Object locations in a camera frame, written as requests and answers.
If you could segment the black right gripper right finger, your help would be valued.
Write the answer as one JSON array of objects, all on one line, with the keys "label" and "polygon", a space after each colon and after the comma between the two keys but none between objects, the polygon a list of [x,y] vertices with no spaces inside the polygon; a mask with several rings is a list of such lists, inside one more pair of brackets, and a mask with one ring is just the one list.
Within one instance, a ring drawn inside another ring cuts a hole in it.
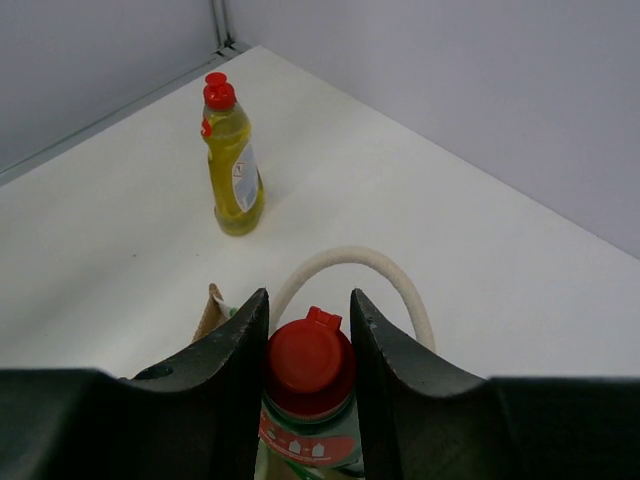
[{"label": "black right gripper right finger", "polygon": [[367,478],[638,477],[637,379],[484,379],[398,329],[360,290],[350,325]]}]

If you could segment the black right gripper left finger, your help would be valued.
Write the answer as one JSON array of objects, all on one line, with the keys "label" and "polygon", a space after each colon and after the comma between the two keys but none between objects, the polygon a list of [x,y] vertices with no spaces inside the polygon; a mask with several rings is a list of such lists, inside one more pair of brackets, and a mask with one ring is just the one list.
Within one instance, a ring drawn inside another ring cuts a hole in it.
[{"label": "black right gripper left finger", "polygon": [[250,479],[269,296],[133,378],[95,369],[1,373],[5,479]]}]

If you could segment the dark bottle red cap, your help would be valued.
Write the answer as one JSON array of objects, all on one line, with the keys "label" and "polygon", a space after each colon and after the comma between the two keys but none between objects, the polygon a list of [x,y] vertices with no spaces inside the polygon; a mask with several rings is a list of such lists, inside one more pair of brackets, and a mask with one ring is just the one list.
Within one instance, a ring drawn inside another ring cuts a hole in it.
[{"label": "dark bottle red cap", "polygon": [[278,479],[363,479],[353,346],[342,318],[312,306],[265,349],[259,435]]}]

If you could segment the small brown bottle red cap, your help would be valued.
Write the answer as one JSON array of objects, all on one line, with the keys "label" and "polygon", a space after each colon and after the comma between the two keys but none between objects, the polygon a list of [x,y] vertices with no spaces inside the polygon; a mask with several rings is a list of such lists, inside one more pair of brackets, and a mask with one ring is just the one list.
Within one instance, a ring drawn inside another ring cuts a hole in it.
[{"label": "small brown bottle red cap", "polygon": [[251,144],[251,122],[227,76],[205,77],[200,134],[207,146],[214,213],[221,230],[243,236],[256,228],[265,193]]}]

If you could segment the brown canvas tote bag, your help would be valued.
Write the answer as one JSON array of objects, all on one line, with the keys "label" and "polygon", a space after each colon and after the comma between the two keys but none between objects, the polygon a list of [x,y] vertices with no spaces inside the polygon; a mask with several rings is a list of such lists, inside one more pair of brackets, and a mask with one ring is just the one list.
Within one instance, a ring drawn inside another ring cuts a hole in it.
[{"label": "brown canvas tote bag", "polygon": [[367,270],[384,279],[404,305],[415,340],[431,352],[437,351],[436,337],[422,296],[410,276],[387,255],[361,245],[322,250],[300,263],[282,283],[270,307],[269,333],[274,334],[294,297],[317,275],[330,269],[348,273]]}]

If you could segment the left aluminium frame post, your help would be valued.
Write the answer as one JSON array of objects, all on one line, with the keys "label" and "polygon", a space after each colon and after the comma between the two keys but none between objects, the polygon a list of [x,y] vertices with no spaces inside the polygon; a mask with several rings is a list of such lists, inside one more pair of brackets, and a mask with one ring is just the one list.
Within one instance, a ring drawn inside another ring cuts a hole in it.
[{"label": "left aluminium frame post", "polygon": [[209,5],[216,44],[214,54],[225,60],[230,60],[250,50],[251,46],[241,41],[235,33],[231,19],[230,2],[228,0],[210,0]]}]

